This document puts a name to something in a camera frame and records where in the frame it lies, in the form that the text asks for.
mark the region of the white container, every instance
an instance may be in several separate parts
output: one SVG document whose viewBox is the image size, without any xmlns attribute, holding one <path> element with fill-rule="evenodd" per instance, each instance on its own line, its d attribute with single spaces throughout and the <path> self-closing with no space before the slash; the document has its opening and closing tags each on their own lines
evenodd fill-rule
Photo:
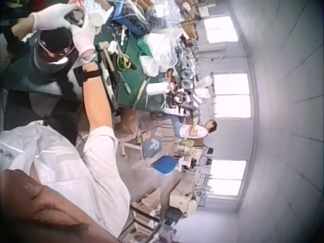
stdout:
<svg viewBox="0 0 324 243">
<path fill-rule="evenodd" d="M 148 95 L 166 94 L 170 91 L 168 83 L 148 84 L 146 92 Z"/>
</svg>

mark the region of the white plastic bag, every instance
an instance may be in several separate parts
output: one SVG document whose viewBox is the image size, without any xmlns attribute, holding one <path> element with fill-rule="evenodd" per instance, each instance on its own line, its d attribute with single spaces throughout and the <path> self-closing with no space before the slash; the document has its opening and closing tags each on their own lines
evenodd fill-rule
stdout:
<svg viewBox="0 0 324 243">
<path fill-rule="evenodd" d="M 154 0 L 153 6 L 146 11 L 146 20 L 150 31 L 155 32 L 172 26 L 180 25 L 183 18 L 174 0 Z"/>
<path fill-rule="evenodd" d="M 209 90 L 207 88 L 198 88 L 195 89 L 194 92 L 201 99 L 210 99 L 211 95 L 209 94 Z"/>
<path fill-rule="evenodd" d="M 167 34 L 150 33 L 144 37 L 145 43 L 150 48 L 151 54 L 159 65 L 160 72 L 173 68 L 177 62 L 175 43 Z"/>
<path fill-rule="evenodd" d="M 197 82 L 196 87 L 199 88 L 205 88 L 211 85 L 212 83 L 212 77 L 210 75 L 203 77 L 202 79 Z"/>
<path fill-rule="evenodd" d="M 144 73 L 148 76 L 156 77 L 158 75 L 158 64 L 153 57 L 140 56 L 140 62 L 142 64 Z"/>
</svg>

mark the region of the window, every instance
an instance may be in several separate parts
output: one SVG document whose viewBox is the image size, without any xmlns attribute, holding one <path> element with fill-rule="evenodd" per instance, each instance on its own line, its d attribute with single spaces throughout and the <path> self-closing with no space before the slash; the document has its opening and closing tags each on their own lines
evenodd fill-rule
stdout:
<svg viewBox="0 0 324 243">
<path fill-rule="evenodd" d="M 246 73 L 214 75 L 214 117 L 249 118 L 251 102 Z"/>
<path fill-rule="evenodd" d="M 211 166 L 212 179 L 208 185 L 214 196 L 238 196 L 247 162 L 245 160 L 216 160 Z"/>
<path fill-rule="evenodd" d="M 233 22 L 229 16 L 204 20 L 208 43 L 238 41 Z"/>
</svg>

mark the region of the white sleeve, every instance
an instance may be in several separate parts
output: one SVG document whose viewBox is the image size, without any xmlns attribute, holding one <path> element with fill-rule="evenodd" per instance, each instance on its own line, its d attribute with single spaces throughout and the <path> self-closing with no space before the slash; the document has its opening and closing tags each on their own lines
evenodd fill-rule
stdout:
<svg viewBox="0 0 324 243">
<path fill-rule="evenodd" d="M 130 194 L 117 169 L 116 149 L 112 128 L 96 128 L 89 133 L 84 160 L 96 184 L 99 224 L 118 237 L 128 217 Z"/>
</svg>

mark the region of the hammer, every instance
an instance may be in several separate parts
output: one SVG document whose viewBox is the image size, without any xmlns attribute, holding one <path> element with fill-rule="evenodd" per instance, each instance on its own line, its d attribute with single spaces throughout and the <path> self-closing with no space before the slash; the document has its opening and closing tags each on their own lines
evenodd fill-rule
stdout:
<svg viewBox="0 0 324 243">
<path fill-rule="evenodd" d="M 107 48 L 108 48 L 108 47 L 109 47 L 109 43 L 108 43 L 108 42 L 99 42 L 99 43 L 98 43 L 98 49 L 99 49 L 100 51 L 103 51 L 103 52 L 104 52 L 110 70 L 111 70 L 112 72 L 115 72 L 115 68 L 113 67 L 112 61 L 111 61 L 110 56 L 109 56 L 109 54 L 108 54 L 108 52 L 107 52 Z"/>
</svg>

